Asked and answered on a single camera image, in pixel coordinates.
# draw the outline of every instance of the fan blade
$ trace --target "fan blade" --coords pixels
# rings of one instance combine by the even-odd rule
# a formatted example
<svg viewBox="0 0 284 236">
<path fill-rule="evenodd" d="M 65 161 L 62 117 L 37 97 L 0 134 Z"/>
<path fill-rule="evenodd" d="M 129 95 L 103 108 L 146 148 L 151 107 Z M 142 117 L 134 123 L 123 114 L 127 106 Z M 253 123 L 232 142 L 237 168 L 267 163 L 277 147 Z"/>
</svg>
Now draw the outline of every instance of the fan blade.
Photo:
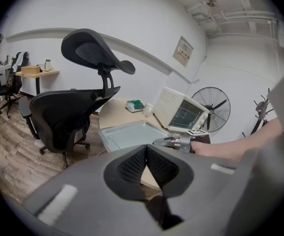
<svg viewBox="0 0 284 236">
<path fill-rule="evenodd" d="M 210 121 L 211 121 L 211 115 L 209 115 L 207 118 L 207 130 L 210 129 Z"/>
<path fill-rule="evenodd" d="M 215 109 L 221 107 L 226 101 L 227 101 L 227 100 L 224 100 L 224 101 L 222 101 L 219 105 L 216 105 L 216 106 L 213 108 L 213 110 L 215 110 Z"/>
</svg>

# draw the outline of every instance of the wooden floor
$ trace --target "wooden floor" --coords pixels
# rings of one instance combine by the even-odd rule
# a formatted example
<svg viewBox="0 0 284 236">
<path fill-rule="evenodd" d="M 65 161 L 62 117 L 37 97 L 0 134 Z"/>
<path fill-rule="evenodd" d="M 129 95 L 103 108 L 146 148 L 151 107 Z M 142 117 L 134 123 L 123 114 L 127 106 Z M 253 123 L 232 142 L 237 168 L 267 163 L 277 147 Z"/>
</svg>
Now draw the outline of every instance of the wooden floor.
<svg viewBox="0 0 284 236">
<path fill-rule="evenodd" d="M 63 161 L 61 154 L 48 150 L 44 155 L 39 154 L 40 146 L 31 135 L 17 105 L 12 105 L 9 115 L 10 119 L 6 117 L 6 109 L 0 115 L 0 190 L 22 202 L 32 191 L 60 173 Z M 98 135 L 98 119 L 99 116 L 91 117 L 90 129 L 86 134 L 90 150 L 75 145 L 74 152 L 67 154 L 68 165 L 95 157 L 105 150 Z M 159 194 L 159 191 L 146 186 L 142 186 L 142 191 L 148 199 Z"/>
</svg>

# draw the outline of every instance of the mesh headrest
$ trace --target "mesh headrest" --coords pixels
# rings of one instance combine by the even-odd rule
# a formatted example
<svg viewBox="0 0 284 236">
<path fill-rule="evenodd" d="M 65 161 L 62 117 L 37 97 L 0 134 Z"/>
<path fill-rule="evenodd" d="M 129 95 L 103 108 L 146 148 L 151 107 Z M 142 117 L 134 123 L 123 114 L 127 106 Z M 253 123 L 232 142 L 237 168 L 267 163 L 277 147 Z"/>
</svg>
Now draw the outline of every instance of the mesh headrest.
<svg viewBox="0 0 284 236">
<path fill-rule="evenodd" d="M 93 69 L 119 69 L 128 74 L 136 71 L 131 62 L 119 61 L 103 38 L 90 29 L 78 29 L 67 35 L 61 53 L 66 59 Z"/>
</svg>

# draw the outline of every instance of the green object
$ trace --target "green object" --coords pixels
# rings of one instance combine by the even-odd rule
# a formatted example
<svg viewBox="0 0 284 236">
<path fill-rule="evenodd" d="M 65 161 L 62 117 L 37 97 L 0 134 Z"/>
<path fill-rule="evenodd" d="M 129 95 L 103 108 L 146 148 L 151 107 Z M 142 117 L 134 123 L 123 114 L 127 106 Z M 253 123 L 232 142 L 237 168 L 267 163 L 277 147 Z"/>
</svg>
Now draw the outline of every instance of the green object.
<svg viewBox="0 0 284 236">
<path fill-rule="evenodd" d="M 142 104 L 142 102 L 140 100 L 129 100 L 127 102 L 131 102 L 134 104 L 134 109 L 143 109 L 144 105 Z"/>
</svg>

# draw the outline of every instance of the office chair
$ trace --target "office chair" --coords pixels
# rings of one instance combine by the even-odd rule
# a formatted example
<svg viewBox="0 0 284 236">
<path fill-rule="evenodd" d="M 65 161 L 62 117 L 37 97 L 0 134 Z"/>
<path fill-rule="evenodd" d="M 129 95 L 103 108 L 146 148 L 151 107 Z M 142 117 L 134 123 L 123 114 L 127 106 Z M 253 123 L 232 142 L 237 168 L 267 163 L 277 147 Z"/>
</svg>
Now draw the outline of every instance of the office chair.
<svg viewBox="0 0 284 236">
<path fill-rule="evenodd" d="M 0 107 L 0 114 L 2 114 L 1 110 L 7 106 L 8 110 L 6 112 L 6 116 L 8 117 L 8 119 L 10 119 L 9 111 L 10 111 L 11 105 L 18 104 L 18 102 L 16 101 L 19 98 L 17 98 L 15 94 L 17 94 L 20 91 L 20 88 L 22 87 L 21 77 L 16 76 L 15 73 L 20 72 L 21 68 L 23 66 L 26 66 L 27 63 L 28 63 L 28 52 L 24 52 L 23 54 L 21 52 L 17 53 L 16 58 L 13 60 L 11 64 L 11 69 L 10 69 L 7 83 L 2 86 L 1 81 L 0 81 L 0 96 L 4 95 L 7 98 L 7 102 L 3 104 L 2 107 Z"/>
<path fill-rule="evenodd" d="M 84 142 L 90 125 L 90 115 L 112 98 L 120 87 L 114 87 L 110 72 L 115 69 L 128 74 L 135 73 L 129 61 L 119 61 L 103 38 L 93 30 L 79 29 L 67 35 L 61 45 L 62 55 L 76 63 L 98 70 L 102 77 L 103 89 L 50 91 L 38 94 L 30 103 L 27 97 L 19 101 L 20 112 L 36 139 L 41 139 L 45 149 L 62 153 L 63 168 L 67 167 L 66 153 L 73 151 L 75 144 Z M 75 141 L 76 133 L 82 137 Z"/>
</svg>

